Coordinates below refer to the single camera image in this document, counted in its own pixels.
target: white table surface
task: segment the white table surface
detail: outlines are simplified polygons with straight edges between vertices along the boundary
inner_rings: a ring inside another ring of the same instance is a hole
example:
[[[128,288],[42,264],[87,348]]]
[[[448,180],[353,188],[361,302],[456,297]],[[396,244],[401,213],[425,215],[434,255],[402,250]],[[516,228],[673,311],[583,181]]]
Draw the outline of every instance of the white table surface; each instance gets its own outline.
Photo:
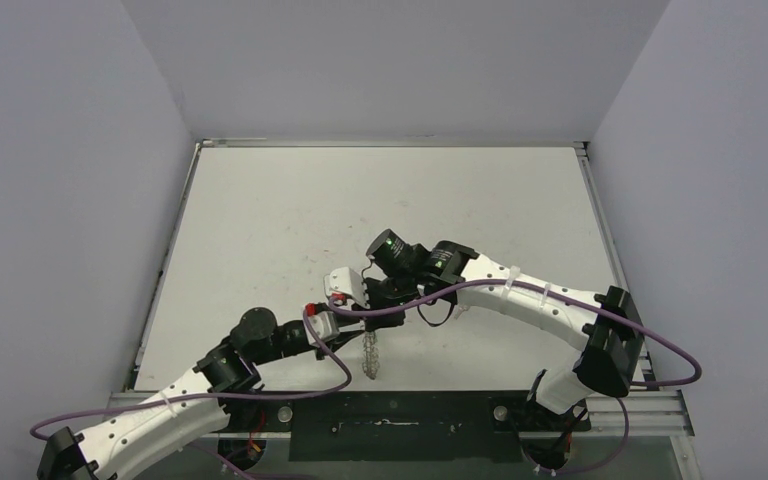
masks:
[[[150,323],[138,390],[191,368],[249,308],[279,323],[324,299],[332,269],[367,265],[392,228],[429,249],[475,248],[524,273],[576,289],[613,283],[572,148],[205,148]],[[381,276],[376,268],[372,276]],[[429,309],[441,319],[445,307]],[[378,332],[378,379],[361,370],[362,342],[338,354],[352,390],[527,389],[573,350],[516,320],[474,308],[443,327],[415,313]],[[259,367],[269,390],[335,385],[342,372],[313,353]]]

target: glass panel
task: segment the glass panel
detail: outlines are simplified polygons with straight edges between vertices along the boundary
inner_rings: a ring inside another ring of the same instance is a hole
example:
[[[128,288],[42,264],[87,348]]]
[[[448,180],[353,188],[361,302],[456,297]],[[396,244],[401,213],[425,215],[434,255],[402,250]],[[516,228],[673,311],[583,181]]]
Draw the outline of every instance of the glass panel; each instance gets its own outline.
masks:
[[[568,466],[584,466],[605,458],[616,448],[619,438],[576,438],[573,458]],[[214,444],[205,444],[215,448]],[[320,479],[429,480],[429,479],[499,479],[534,478],[528,463],[493,464],[487,460],[468,459],[453,462],[288,462],[289,439],[269,440],[266,454],[250,473],[299,473]],[[222,474],[222,465],[213,457],[185,448],[158,462],[138,480],[228,480],[231,472]],[[538,478],[550,478],[542,475]],[[586,474],[570,475],[571,479],[646,478],[649,480],[680,479],[669,437],[632,437],[625,451],[608,465]]]

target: white plastic housing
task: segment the white plastic housing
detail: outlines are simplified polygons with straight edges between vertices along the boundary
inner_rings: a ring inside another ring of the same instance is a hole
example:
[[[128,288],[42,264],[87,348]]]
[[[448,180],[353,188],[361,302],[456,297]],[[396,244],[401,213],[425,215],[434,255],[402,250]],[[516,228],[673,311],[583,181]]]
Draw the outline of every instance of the white plastic housing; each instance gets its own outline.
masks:
[[[537,403],[558,415],[593,393],[572,371],[572,364],[550,368],[537,387]]]
[[[172,385],[142,403],[206,393],[210,382],[192,369]],[[123,413],[94,427],[81,430],[79,444],[86,461],[96,461],[100,479],[115,473],[117,480],[130,480],[163,457],[204,434],[228,425],[226,414],[215,398],[170,403],[136,412]]]
[[[470,260],[461,276],[464,280],[484,280],[488,278],[507,280],[511,270],[500,265],[485,255]],[[595,292],[573,290],[559,285],[548,284],[528,275],[516,275],[514,280],[546,286],[548,289],[572,297],[582,302],[599,306],[593,299]],[[533,292],[513,287],[504,299],[505,285],[467,287],[458,290],[458,305],[488,308],[522,320],[545,330],[568,343],[578,351],[584,350],[587,335],[582,331],[586,323],[594,323],[597,315],[580,308],[567,306],[564,302],[549,298],[543,292]]]
[[[320,340],[327,342],[333,340],[340,335],[340,330],[337,328],[337,318],[334,316],[334,312],[321,312],[316,315],[308,317],[310,320],[310,326],[313,327],[313,331],[319,336]],[[307,334],[307,341],[313,346],[316,346],[316,340],[313,339],[313,335],[310,334],[308,329],[305,329]]]
[[[330,297],[334,293],[342,293],[361,307],[369,308],[363,277],[349,267],[335,269],[325,278],[325,296]]]
[[[546,291],[557,292],[598,307],[599,304],[594,299],[595,292],[552,285],[544,280],[520,274],[518,268],[505,267],[485,255],[479,255],[478,258],[467,262],[461,276],[466,281],[487,278],[511,280],[512,273],[512,280],[542,286],[543,291],[535,292],[517,287],[508,289],[506,285],[467,287],[458,290],[458,305],[495,310],[551,333],[578,352],[583,351],[589,337],[582,328],[587,323],[594,324],[598,315],[550,298]],[[537,387],[537,403],[556,414],[562,414],[593,393],[593,390],[585,387],[572,371],[578,358],[577,353],[564,365],[550,368],[546,372]]]

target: joint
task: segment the joint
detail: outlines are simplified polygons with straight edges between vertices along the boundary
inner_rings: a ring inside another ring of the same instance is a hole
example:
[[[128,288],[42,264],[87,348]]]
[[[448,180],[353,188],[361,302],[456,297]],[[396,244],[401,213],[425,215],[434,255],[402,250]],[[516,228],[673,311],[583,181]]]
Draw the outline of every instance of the joint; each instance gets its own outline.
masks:
[[[212,385],[210,391],[215,393],[245,392],[260,382],[260,374],[254,366],[246,363],[231,345],[224,342],[207,352],[193,371],[204,375]],[[228,400],[220,398],[217,401],[228,412]]]
[[[314,315],[308,313],[308,320],[310,320],[310,326],[313,328],[313,331],[323,342],[333,340],[340,335],[340,330],[337,327],[337,316],[330,310],[319,312]],[[305,334],[307,334],[309,344],[317,345],[313,335],[311,335],[307,329],[305,329]]]

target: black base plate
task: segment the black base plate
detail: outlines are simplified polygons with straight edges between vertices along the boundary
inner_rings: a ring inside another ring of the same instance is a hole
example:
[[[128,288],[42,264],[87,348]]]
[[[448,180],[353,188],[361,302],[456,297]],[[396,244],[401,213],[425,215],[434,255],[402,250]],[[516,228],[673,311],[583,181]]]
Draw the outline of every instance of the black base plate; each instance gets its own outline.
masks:
[[[340,392],[293,402],[291,461],[521,462],[520,432],[560,432],[571,412],[526,403],[527,391]],[[494,419],[505,406],[509,418]],[[589,430],[581,422],[575,430]]]

